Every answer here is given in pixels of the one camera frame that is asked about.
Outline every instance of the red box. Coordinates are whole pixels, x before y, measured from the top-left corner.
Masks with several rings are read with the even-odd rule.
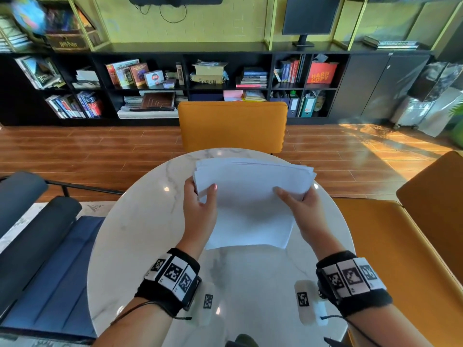
[[[312,62],[307,84],[331,84],[338,63]]]

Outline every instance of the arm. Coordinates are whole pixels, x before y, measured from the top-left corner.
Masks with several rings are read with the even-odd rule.
[[[185,181],[184,192],[185,232],[176,247],[198,260],[217,220],[217,185],[209,187],[206,204],[198,201],[198,195],[194,192],[193,178]],[[133,298],[121,314],[144,302],[147,302],[144,298]],[[93,345],[95,347],[162,346],[171,323],[172,318],[164,310],[155,304],[148,304],[108,327]]]
[[[318,260],[345,251],[344,246],[328,228],[320,198],[311,187],[302,202],[288,192],[277,188],[277,195],[293,211],[302,238],[312,247]],[[347,317],[349,321],[382,347],[431,347],[432,345],[393,305],[367,308]],[[355,327],[350,325],[356,345],[374,346]]]

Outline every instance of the chair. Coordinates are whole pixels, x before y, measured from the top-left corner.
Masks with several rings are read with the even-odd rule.
[[[405,183],[396,201],[333,198],[356,254],[434,345],[463,341],[463,158],[451,151]]]
[[[217,147],[266,153],[283,149],[284,102],[181,102],[178,115],[183,147],[188,152]]]
[[[68,196],[68,187],[122,192],[15,173],[0,183],[0,236],[48,184],[60,185],[65,196],[53,198],[0,252],[0,334],[91,344],[96,333],[87,300],[87,271],[104,218],[76,220],[82,206]]]

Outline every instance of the wristband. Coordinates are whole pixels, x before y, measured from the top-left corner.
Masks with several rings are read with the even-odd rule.
[[[370,307],[383,307],[392,298],[365,258],[350,251],[332,254],[317,263],[320,296],[346,317]]]
[[[153,264],[144,276],[135,297],[158,304],[171,317],[189,310],[201,282],[199,263],[178,248],[172,248]]]

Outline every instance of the person's left hand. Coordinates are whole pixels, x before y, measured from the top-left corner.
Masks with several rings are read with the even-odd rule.
[[[207,189],[205,204],[198,201],[198,195],[194,191],[193,177],[185,181],[183,191],[185,193],[183,198],[185,232],[177,248],[197,259],[217,221],[217,184],[212,184]]]

